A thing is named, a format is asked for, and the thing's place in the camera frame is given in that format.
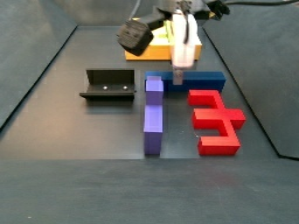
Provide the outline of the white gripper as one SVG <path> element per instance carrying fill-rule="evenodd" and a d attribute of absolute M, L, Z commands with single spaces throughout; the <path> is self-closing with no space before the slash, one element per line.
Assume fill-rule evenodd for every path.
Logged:
<path fill-rule="evenodd" d="M 194 15 L 177 10 L 171 20 L 171 55 L 173 55 L 173 84 L 183 84 L 183 70 L 193 67 L 195 50 L 199 44 L 198 24 Z"/>

